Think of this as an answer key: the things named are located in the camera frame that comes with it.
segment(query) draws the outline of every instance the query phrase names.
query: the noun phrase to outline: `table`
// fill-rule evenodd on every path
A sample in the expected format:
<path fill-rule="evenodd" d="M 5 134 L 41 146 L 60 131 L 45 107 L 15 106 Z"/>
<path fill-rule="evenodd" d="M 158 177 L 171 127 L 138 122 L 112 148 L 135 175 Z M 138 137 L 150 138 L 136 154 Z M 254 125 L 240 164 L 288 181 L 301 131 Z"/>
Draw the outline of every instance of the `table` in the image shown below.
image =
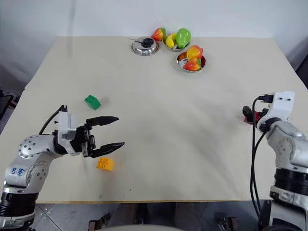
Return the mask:
<path fill-rule="evenodd" d="M 19 142 L 67 104 L 79 125 L 119 117 L 92 133 L 97 146 L 126 144 L 108 155 L 113 172 L 82 155 L 54 160 L 39 202 L 250 199 L 252 127 L 242 121 L 242 106 L 262 93 L 293 90 L 290 121 L 305 133 L 307 89 L 271 38 L 193 38 L 192 44 L 203 47 L 207 63 L 189 74 L 176 67 L 177 53 L 162 46 L 141 57 L 124 37 L 57 38 L 0 136 L 1 182 Z M 89 94 L 102 103 L 96 111 L 83 102 Z M 55 128 L 51 123 L 46 132 Z M 261 199 L 269 198 L 274 160 L 262 142 L 256 158 Z"/>

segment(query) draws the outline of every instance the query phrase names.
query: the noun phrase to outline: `floor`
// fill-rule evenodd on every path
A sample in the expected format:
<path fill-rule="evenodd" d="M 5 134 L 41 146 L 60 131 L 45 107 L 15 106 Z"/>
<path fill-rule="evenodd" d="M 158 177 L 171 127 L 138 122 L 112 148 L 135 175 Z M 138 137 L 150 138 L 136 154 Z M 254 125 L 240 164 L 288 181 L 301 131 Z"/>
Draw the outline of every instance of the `floor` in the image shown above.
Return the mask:
<path fill-rule="evenodd" d="M 36 231 L 87 231 L 90 220 L 112 213 L 119 204 L 37 204 Z M 203 231 L 219 231 L 216 220 L 237 217 L 240 230 L 253 231 L 256 216 L 250 201 L 194 203 Z"/>

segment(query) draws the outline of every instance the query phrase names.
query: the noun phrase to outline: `toy fruit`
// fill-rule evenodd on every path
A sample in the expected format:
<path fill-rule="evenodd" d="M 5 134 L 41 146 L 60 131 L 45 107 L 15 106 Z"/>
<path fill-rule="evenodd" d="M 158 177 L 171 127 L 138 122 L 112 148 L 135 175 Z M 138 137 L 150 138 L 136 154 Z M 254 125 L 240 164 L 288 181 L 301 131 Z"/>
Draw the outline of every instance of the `toy fruit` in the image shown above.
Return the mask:
<path fill-rule="evenodd" d="M 175 38 L 177 36 L 177 33 L 173 33 L 173 34 L 170 34 L 168 35 L 168 37 L 166 38 L 166 45 L 169 47 L 169 48 L 173 48 L 174 47 L 174 41 L 175 41 Z"/>
<path fill-rule="evenodd" d="M 183 66 L 183 69 L 188 71 L 199 71 L 201 70 L 201 59 L 193 58 Z"/>
<path fill-rule="evenodd" d="M 151 38 L 153 38 L 154 40 L 156 41 L 162 41 L 164 39 L 166 35 L 166 30 L 161 27 L 161 28 L 158 28 L 151 36 Z"/>
<path fill-rule="evenodd" d="M 191 41 L 191 33 L 188 29 L 182 28 L 177 32 L 175 39 L 178 48 L 183 49 Z"/>
<path fill-rule="evenodd" d="M 187 58 L 188 60 L 191 60 L 193 58 L 201 59 L 202 54 L 203 54 L 203 49 L 201 47 L 194 45 L 188 49 Z"/>

